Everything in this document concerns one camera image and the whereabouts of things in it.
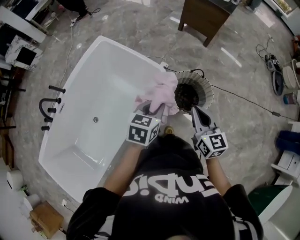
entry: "bathtub faucet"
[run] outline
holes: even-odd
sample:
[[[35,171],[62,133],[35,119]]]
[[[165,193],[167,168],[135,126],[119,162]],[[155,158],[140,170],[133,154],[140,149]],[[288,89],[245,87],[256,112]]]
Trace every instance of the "bathtub faucet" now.
[[[54,87],[54,86],[52,86],[52,85],[49,85],[49,89],[55,90],[55,91],[58,91],[58,92],[62,92],[62,93],[65,93],[65,92],[66,92],[66,89]]]
[[[42,100],[39,101],[38,107],[39,107],[39,110],[42,113],[42,115],[45,117],[45,122],[52,122],[53,118],[48,116],[45,113],[45,111],[43,110],[43,107],[42,107],[43,102],[55,102],[55,103],[60,104],[61,103],[61,98],[43,98]],[[56,109],[55,108],[48,108],[48,112],[54,113],[54,112],[56,112]]]

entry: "faucet handle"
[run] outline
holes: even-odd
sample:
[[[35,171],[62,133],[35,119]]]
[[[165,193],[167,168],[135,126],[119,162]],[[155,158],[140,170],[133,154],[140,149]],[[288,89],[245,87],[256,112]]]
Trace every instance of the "faucet handle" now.
[[[44,118],[44,122],[53,122],[53,120]]]
[[[47,110],[49,113],[56,113],[56,108],[49,107]]]
[[[42,131],[49,131],[50,130],[50,127],[49,126],[42,126]]]
[[[62,93],[65,93],[65,92],[66,92],[66,89],[54,87],[54,86],[52,86],[52,85],[49,85],[49,89],[55,90],[55,91],[58,91],[58,92],[62,92]]]

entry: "white bathtub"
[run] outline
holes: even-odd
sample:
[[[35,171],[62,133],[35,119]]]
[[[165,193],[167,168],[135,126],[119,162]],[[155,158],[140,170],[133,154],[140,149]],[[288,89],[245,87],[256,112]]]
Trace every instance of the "white bathtub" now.
[[[52,113],[38,161],[76,201],[95,188],[124,142],[137,94],[165,70],[99,36],[80,59]]]

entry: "marker cube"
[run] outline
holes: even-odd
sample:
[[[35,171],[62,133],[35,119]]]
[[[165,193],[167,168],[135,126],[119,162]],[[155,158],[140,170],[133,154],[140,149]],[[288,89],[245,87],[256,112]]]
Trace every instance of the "marker cube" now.
[[[158,135],[160,119],[142,114],[131,113],[126,140],[148,146]]]
[[[221,156],[228,149],[225,133],[202,135],[197,143],[197,148],[205,159]]]

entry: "wooden furniture leg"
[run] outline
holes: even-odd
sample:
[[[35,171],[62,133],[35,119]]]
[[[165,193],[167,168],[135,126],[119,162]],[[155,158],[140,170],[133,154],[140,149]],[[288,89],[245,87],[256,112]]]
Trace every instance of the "wooden furniture leg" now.
[[[203,46],[207,47],[208,44],[210,44],[211,40],[213,39],[213,37],[207,37],[206,40],[203,43]]]
[[[181,20],[180,23],[179,23],[179,26],[178,26],[178,30],[182,31],[183,27],[184,27],[184,22]]]

